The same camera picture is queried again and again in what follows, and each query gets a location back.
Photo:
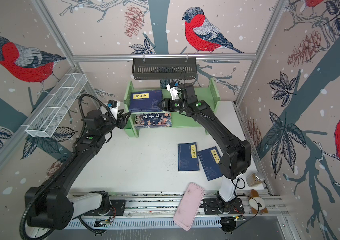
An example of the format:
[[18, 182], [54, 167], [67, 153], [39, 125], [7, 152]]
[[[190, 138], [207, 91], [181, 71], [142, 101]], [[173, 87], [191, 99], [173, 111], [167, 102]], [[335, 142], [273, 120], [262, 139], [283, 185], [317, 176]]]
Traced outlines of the dark blue bottom book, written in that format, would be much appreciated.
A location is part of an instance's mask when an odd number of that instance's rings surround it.
[[129, 111], [135, 113], [161, 112], [158, 104], [162, 101], [162, 91], [152, 90], [132, 93], [130, 98]]

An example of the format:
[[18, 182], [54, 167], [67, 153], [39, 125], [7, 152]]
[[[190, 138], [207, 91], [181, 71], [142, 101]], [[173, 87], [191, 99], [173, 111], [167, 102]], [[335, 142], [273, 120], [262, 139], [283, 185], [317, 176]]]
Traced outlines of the colourful illustrated thick book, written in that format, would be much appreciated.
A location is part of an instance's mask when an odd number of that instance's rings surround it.
[[171, 113], [136, 114], [133, 120], [136, 129], [172, 127]]

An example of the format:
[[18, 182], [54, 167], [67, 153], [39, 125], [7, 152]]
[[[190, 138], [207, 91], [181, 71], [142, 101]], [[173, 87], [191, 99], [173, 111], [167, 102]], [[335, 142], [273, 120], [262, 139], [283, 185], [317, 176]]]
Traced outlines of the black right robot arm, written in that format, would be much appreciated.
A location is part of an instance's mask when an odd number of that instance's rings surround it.
[[165, 112], [185, 113], [199, 123], [212, 136], [219, 146], [222, 157], [218, 162], [223, 174], [222, 184], [217, 192], [217, 208], [223, 214], [234, 211], [239, 203], [235, 191], [239, 188], [234, 180], [246, 173], [251, 165], [251, 145], [247, 140], [240, 140], [216, 117], [214, 111], [204, 100], [199, 100], [193, 84], [167, 85], [171, 97], [163, 99], [158, 107]]

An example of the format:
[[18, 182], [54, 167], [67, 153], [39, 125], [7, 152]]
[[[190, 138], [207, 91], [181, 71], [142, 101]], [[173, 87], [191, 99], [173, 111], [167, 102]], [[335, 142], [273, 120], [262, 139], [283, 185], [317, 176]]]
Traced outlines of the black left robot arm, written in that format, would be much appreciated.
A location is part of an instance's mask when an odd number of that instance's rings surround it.
[[44, 183], [37, 188], [31, 187], [25, 193], [25, 211], [19, 226], [23, 240], [31, 239], [26, 226], [48, 229], [39, 237], [43, 240], [55, 230], [63, 230], [73, 219], [78, 219], [95, 235], [102, 235], [104, 230], [93, 229], [82, 219], [84, 214], [91, 211], [101, 215], [111, 214], [109, 223], [115, 219], [117, 209], [107, 192], [92, 191], [84, 196], [69, 197], [69, 190], [87, 163], [110, 141], [106, 135], [112, 135], [115, 128], [123, 129], [126, 126], [131, 113], [120, 110], [120, 104], [116, 100], [110, 100], [107, 104], [100, 102], [106, 113], [93, 110], [84, 114], [83, 108], [79, 108], [84, 125], [79, 139], [73, 144], [73, 154]]

